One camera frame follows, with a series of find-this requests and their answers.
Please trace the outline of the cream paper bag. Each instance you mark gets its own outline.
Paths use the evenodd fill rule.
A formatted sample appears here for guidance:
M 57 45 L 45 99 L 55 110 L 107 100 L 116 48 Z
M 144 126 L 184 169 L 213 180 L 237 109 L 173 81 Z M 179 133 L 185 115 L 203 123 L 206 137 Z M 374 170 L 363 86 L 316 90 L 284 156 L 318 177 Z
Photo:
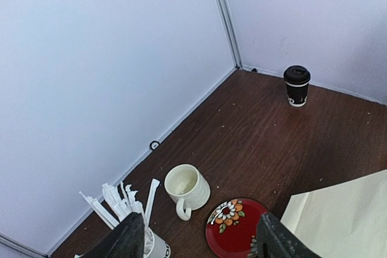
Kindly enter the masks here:
M 281 222 L 321 257 L 386 257 L 386 171 L 293 195 Z

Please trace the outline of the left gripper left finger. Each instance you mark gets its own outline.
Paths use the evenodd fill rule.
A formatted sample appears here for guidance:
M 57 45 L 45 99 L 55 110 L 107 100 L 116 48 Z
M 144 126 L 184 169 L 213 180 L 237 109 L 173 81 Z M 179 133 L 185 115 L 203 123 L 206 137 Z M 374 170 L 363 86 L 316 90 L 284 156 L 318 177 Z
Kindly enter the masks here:
M 91 251 L 89 258 L 143 257 L 145 248 L 145 225 L 139 213 L 131 213 Z

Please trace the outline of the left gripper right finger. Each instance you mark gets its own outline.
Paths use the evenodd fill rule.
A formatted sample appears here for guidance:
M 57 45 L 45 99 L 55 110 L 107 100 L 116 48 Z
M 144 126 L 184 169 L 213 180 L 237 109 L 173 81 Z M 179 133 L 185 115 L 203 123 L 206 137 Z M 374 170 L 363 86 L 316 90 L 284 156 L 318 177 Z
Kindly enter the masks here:
M 269 212 L 259 219 L 256 239 L 258 257 L 320 258 Z

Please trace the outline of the black plastic cup lid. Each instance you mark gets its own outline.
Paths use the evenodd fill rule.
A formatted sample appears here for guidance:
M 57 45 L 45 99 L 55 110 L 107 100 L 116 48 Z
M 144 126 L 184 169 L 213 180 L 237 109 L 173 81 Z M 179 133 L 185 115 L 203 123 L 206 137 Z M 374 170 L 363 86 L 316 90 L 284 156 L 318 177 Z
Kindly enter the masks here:
M 309 70 L 300 65 L 292 65 L 284 71 L 284 80 L 292 85 L 302 85 L 311 79 Z

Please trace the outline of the black paper coffee cup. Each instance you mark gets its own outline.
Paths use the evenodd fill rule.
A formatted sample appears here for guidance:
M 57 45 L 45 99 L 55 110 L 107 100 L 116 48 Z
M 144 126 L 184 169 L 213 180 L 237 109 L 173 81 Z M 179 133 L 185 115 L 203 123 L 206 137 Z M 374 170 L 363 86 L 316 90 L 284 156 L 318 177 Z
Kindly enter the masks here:
M 309 83 L 292 84 L 286 82 L 288 103 L 292 107 L 300 108 L 307 102 Z

